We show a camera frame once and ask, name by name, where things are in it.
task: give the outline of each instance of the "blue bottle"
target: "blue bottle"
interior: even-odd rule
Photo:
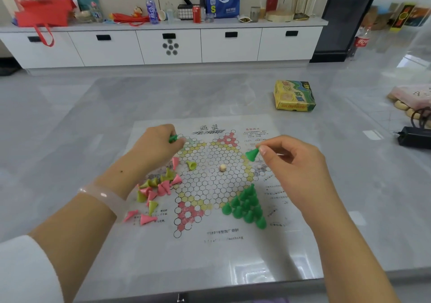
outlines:
[[[154,0],[147,0],[147,11],[148,11],[148,17],[150,18],[150,23],[158,24],[159,16],[157,15],[157,8]]]

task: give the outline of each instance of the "yellow box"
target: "yellow box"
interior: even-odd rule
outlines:
[[[312,111],[316,105],[310,84],[303,81],[277,80],[274,99],[275,107],[281,110]]]

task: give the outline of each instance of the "white sleeve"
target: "white sleeve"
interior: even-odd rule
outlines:
[[[30,236],[0,243],[0,279],[2,302],[64,302],[54,267]]]

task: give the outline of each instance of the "white cabinet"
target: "white cabinet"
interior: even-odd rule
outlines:
[[[143,65],[136,31],[69,32],[85,66]]]
[[[201,29],[202,62],[256,61],[261,28]]]
[[[200,30],[136,31],[146,65],[202,62]]]
[[[311,59],[321,26],[263,28],[259,61]]]
[[[51,35],[42,32],[47,43]],[[67,32],[53,32],[55,44],[40,42],[36,32],[0,33],[0,40],[23,68],[83,67],[81,58]]]

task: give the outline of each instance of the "black drawer handle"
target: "black drawer handle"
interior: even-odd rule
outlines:
[[[286,36],[298,36],[298,31],[286,31]]]
[[[163,33],[162,35],[164,40],[173,40],[177,38],[175,33]]]
[[[39,36],[29,36],[28,38],[30,42],[42,42]]]
[[[224,37],[238,37],[238,32],[225,32]]]
[[[111,36],[109,34],[106,35],[96,35],[98,41],[110,41]]]

